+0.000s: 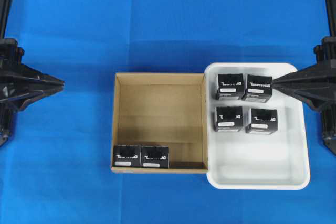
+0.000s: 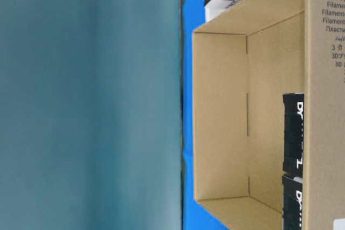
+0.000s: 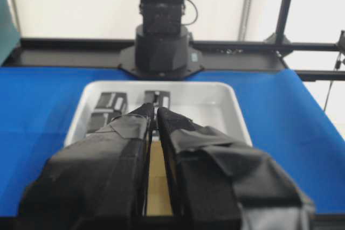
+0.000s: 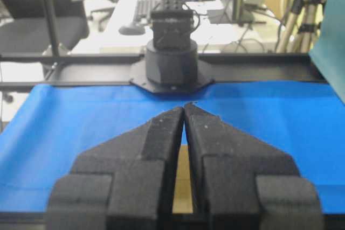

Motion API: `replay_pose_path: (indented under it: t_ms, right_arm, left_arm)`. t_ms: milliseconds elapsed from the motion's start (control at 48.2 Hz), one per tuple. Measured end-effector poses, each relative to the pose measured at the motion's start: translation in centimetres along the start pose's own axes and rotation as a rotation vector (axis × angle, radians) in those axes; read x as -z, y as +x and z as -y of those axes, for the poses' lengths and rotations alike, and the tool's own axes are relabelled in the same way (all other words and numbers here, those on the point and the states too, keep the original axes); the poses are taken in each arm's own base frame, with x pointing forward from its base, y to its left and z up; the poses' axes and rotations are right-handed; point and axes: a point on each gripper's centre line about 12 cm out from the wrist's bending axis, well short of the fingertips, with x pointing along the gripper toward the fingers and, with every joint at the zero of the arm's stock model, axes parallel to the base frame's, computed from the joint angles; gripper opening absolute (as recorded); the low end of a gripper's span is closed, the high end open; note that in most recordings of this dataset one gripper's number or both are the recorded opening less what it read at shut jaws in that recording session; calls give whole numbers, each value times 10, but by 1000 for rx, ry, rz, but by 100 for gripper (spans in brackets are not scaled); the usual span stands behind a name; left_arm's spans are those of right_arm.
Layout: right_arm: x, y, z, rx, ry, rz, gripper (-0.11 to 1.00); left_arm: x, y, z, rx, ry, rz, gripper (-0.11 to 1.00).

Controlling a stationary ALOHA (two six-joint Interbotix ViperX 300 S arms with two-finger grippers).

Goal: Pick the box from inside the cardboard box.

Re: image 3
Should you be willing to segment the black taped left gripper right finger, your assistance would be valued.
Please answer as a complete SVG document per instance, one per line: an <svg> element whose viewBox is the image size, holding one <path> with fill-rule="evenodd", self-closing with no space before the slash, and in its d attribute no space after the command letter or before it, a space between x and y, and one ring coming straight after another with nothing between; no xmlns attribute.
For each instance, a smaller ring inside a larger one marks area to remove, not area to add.
<svg viewBox="0 0 345 230"><path fill-rule="evenodd" d="M174 215L192 229L311 229L315 208L266 152L157 111Z"/></svg>

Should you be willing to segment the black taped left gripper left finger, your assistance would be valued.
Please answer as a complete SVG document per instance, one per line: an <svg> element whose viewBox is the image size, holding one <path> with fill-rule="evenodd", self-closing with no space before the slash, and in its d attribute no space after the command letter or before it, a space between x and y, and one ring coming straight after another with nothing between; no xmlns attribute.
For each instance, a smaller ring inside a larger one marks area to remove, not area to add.
<svg viewBox="0 0 345 230"><path fill-rule="evenodd" d="M145 103L49 158L24 191L19 229L128 229L146 211L154 108Z"/></svg>

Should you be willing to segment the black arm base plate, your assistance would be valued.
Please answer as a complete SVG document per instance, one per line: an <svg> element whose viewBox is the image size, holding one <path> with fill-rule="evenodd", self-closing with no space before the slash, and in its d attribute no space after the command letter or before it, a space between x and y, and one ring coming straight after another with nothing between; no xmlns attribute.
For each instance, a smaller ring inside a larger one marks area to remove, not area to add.
<svg viewBox="0 0 345 230"><path fill-rule="evenodd" d="M118 68L142 80L178 81L205 70L203 55L191 47L168 48L168 53L144 51L134 46L120 52Z"/></svg>

